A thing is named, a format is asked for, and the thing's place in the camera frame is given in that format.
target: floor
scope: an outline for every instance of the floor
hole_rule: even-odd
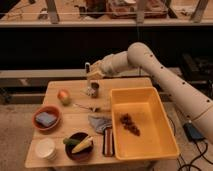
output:
[[[164,103],[167,114],[172,118],[176,126],[176,139],[180,152],[186,162],[190,162],[192,158],[199,153],[196,146],[189,143],[185,137],[182,127],[180,126],[182,119],[177,117],[177,110],[173,103]],[[25,157],[33,134],[31,125],[32,113],[40,107],[40,104],[16,104],[16,105],[0,105],[0,171],[47,171],[48,169],[26,169],[24,167]],[[213,161],[213,146],[209,143],[209,150],[206,154],[210,160]],[[195,162],[196,166],[200,167],[202,171],[213,170],[213,166],[199,159]],[[72,171],[142,171],[141,163],[134,164],[118,164],[115,166],[101,165],[101,166],[78,166],[70,168],[58,168],[58,170],[72,170]],[[159,161],[154,170],[155,171],[173,171],[178,170],[177,160],[163,160]]]

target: green vegetable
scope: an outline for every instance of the green vegetable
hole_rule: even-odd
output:
[[[63,143],[65,145],[77,145],[79,144],[81,141],[73,139],[73,138],[64,138]]]

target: white cup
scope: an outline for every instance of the white cup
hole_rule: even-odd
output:
[[[55,142],[51,138],[40,140],[36,144],[35,153],[41,159],[54,160],[56,157]]]

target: blue object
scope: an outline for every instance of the blue object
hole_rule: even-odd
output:
[[[36,121],[42,124],[44,127],[49,127],[54,124],[57,117],[47,112],[42,112],[36,116]]]

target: box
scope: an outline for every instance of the box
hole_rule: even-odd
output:
[[[176,140],[154,87],[113,89],[110,98],[116,158],[126,161],[178,157]],[[127,113],[140,130],[139,136],[121,123],[121,116]]]

